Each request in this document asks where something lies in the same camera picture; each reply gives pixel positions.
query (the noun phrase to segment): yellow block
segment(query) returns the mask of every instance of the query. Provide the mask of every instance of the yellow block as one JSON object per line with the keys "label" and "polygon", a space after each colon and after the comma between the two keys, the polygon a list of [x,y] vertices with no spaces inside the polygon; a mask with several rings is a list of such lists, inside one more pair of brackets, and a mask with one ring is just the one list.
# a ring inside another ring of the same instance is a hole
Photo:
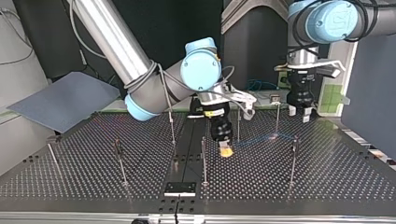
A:
{"label": "yellow block", "polygon": [[220,149],[220,156],[221,157],[231,157],[233,155],[233,150],[230,147],[222,147]]}

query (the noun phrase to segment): blue joint cover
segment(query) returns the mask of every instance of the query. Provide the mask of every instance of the blue joint cover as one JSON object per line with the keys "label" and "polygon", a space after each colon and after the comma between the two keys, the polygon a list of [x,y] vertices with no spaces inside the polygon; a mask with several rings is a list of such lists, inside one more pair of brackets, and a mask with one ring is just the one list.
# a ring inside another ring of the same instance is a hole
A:
{"label": "blue joint cover", "polygon": [[207,91],[215,85],[221,75],[221,64],[212,38],[197,40],[186,45],[187,56],[180,67],[183,82],[194,91]]}
{"label": "blue joint cover", "polygon": [[292,15],[294,15],[294,14],[300,12],[300,11],[303,10],[305,7],[307,7],[309,4],[311,4],[311,3],[315,2],[315,1],[316,1],[316,0],[304,0],[304,1],[301,1],[301,2],[295,2],[295,3],[291,4],[291,5],[289,6],[289,18],[290,18]]}
{"label": "blue joint cover", "polygon": [[359,12],[353,4],[334,0],[312,10],[305,29],[313,41],[330,44],[347,38],[355,30],[358,20]]}
{"label": "blue joint cover", "polygon": [[140,107],[139,105],[137,105],[134,102],[134,100],[131,98],[131,94],[128,94],[125,97],[125,104],[128,109],[128,112],[132,115],[132,117],[134,117],[137,120],[146,121],[156,116],[159,116],[159,114],[150,113],[147,110]]}
{"label": "blue joint cover", "polygon": [[212,37],[207,37],[204,39],[192,41],[186,44],[185,49],[186,49],[186,54],[189,54],[196,49],[207,49],[207,48],[217,49],[215,45],[215,40],[213,40]]}

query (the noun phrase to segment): white wall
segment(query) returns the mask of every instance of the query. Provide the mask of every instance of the white wall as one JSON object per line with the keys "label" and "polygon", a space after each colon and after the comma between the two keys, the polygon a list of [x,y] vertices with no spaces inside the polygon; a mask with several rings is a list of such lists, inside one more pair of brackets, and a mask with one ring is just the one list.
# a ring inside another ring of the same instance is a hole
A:
{"label": "white wall", "polygon": [[[0,7],[15,11],[12,0],[1,0]],[[24,58],[30,49],[19,40],[0,16],[0,63]],[[21,23],[7,16],[21,36]],[[53,131],[6,110],[6,107],[44,89],[48,85],[33,53],[25,61],[0,65],[0,175],[46,144]]]}

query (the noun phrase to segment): perforated table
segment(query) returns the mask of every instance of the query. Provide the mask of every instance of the perforated table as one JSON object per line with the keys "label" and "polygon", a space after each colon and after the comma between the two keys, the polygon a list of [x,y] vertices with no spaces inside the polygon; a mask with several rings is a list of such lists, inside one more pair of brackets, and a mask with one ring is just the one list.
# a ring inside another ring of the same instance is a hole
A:
{"label": "perforated table", "polygon": [[[174,120],[176,146],[167,115],[148,122],[123,113],[93,115],[52,144],[58,165],[46,147],[0,177],[0,218],[10,212],[396,217],[394,171],[326,119],[302,124],[281,111],[279,136],[270,139],[276,112],[258,111],[253,120],[241,121],[238,141],[233,111],[231,158],[219,156],[208,120],[186,119],[183,113]],[[291,183],[294,136],[301,144]],[[124,148],[128,186],[122,185],[114,155],[116,138]],[[183,182],[196,185],[194,197],[164,196],[167,184]]]}

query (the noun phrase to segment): vertical metal pin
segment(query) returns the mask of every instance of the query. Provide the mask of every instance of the vertical metal pin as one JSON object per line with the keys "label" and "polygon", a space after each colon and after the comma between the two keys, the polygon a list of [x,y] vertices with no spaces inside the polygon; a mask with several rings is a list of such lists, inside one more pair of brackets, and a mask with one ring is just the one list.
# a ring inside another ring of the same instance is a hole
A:
{"label": "vertical metal pin", "polygon": [[122,158],[120,158],[120,167],[121,167],[122,176],[123,176],[123,179],[124,179],[123,185],[124,186],[128,186],[129,184],[128,184],[128,181],[126,180],[126,174],[125,174],[125,170],[124,170],[124,167],[123,167]]}
{"label": "vertical metal pin", "polygon": [[122,178],[123,178],[122,185],[128,186],[129,183],[128,183],[128,180],[126,179],[125,168],[124,168],[123,162],[122,162],[123,149],[121,148],[121,142],[120,142],[119,138],[116,138],[116,141],[114,143],[114,152],[115,152],[116,157],[117,157],[117,159],[119,160],[119,163],[120,163],[120,168],[121,168]]}
{"label": "vertical metal pin", "polygon": [[58,160],[56,159],[56,156],[55,156],[55,153],[54,153],[54,151],[53,151],[52,145],[51,145],[50,143],[47,143],[47,146],[49,147],[50,155],[51,155],[53,161],[55,162],[56,168],[58,169],[58,173],[59,173],[59,175],[60,175],[61,178],[62,178],[61,167],[59,166],[59,162],[58,162]]}
{"label": "vertical metal pin", "polygon": [[175,140],[175,128],[174,128],[174,121],[172,118],[172,111],[169,110],[169,122],[171,123],[171,130],[172,130],[172,144],[175,145],[176,144],[176,140]]}
{"label": "vertical metal pin", "polygon": [[275,133],[278,133],[279,129],[279,115],[280,115],[280,104],[277,104],[277,112],[276,112],[276,126],[275,126]]}
{"label": "vertical metal pin", "polygon": [[56,165],[59,165],[58,164],[58,160],[56,159],[55,153],[53,152],[52,145],[50,143],[48,143],[47,146],[49,147],[49,152],[50,152],[50,155],[53,158],[53,161],[56,163]]}
{"label": "vertical metal pin", "polygon": [[240,123],[241,123],[241,108],[238,107],[238,142],[241,139],[240,138]]}
{"label": "vertical metal pin", "polygon": [[295,165],[296,165],[296,158],[297,158],[297,152],[299,150],[299,139],[297,136],[294,137],[293,140],[293,145],[292,145],[292,151],[293,151],[293,163],[291,166],[291,175],[290,175],[290,187],[294,185],[294,172],[295,172]]}
{"label": "vertical metal pin", "polygon": [[204,162],[204,183],[203,183],[203,185],[204,186],[207,186],[207,185],[209,185],[209,183],[207,182],[207,176],[206,176],[206,153],[205,153],[205,151],[206,151],[206,145],[205,145],[205,138],[204,137],[202,137],[202,141],[201,141],[201,154],[202,154],[202,159],[203,159],[203,162]]}

